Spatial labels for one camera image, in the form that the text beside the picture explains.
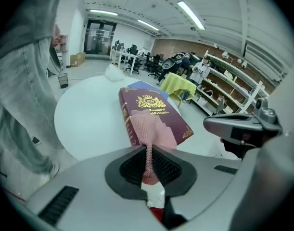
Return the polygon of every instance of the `fluorescent light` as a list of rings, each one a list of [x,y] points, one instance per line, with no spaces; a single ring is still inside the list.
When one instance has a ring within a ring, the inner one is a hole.
[[[90,12],[107,13],[107,14],[112,14],[112,15],[118,15],[117,13],[109,12],[109,11],[104,11],[104,10],[90,10]]]
[[[193,13],[193,11],[185,4],[185,2],[178,2],[178,5],[192,18],[192,20],[196,23],[200,30],[205,30],[204,26],[198,20],[197,16]]]
[[[152,26],[152,25],[150,25],[150,24],[148,24],[148,23],[146,23],[146,22],[144,22],[144,21],[138,20],[138,22],[143,23],[143,24],[145,24],[145,25],[147,25],[147,26],[149,26],[149,27],[152,27],[152,28],[155,29],[156,31],[159,30],[159,29],[157,29],[156,27],[154,27],[154,26]]]

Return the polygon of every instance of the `floor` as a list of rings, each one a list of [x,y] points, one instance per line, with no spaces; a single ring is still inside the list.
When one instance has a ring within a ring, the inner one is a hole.
[[[59,100],[67,89],[78,82],[89,77],[103,75],[109,63],[108,60],[86,60],[79,67],[65,69],[64,73],[68,74],[69,80],[69,87],[66,89],[60,89],[57,76],[49,77],[56,100]],[[153,77],[149,77],[146,71],[140,70],[140,74],[133,72],[132,77],[158,87],[156,80]],[[183,119],[192,128],[194,135],[179,145],[178,150],[205,156],[231,158],[231,155],[224,150],[219,138],[204,129],[203,119],[206,117],[206,114],[197,105],[194,103],[182,103],[179,111]],[[52,154],[51,150],[44,143],[37,145],[37,148],[43,154]],[[77,162],[66,150],[58,152],[53,156],[57,157],[61,162],[60,171]],[[4,177],[0,174],[2,186],[25,200],[47,181],[47,178],[44,176],[30,173],[11,153],[2,148],[0,148],[0,171],[7,175],[7,177]]]

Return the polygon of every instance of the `white round table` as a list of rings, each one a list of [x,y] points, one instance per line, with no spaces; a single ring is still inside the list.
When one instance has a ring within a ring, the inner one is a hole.
[[[111,82],[105,76],[96,76],[63,94],[54,122],[60,142],[73,157],[80,161],[131,146],[118,93],[121,87],[137,81],[125,77]],[[178,111],[170,98],[168,101]]]

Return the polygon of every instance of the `door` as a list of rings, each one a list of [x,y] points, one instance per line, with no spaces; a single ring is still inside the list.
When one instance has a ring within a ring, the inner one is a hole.
[[[105,20],[89,20],[84,52],[86,54],[110,55],[116,23]]]

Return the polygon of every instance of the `blue book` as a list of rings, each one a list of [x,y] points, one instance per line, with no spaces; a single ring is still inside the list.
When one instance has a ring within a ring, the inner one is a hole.
[[[154,86],[152,86],[152,85],[149,85],[148,83],[146,83],[146,82],[143,82],[143,81],[137,81],[137,82],[135,82],[135,83],[133,83],[133,84],[130,84],[130,85],[128,85],[128,87],[130,87],[130,88],[141,88],[141,89],[152,89],[152,90],[156,90],[156,91],[158,91],[160,94],[162,94],[162,96],[167,100],[168,99],[168,93],[167,92],[164,92],[164,91],[162,91],[161,89],[159,89],[159,88],[156,88],[156,87],[154,87]]]

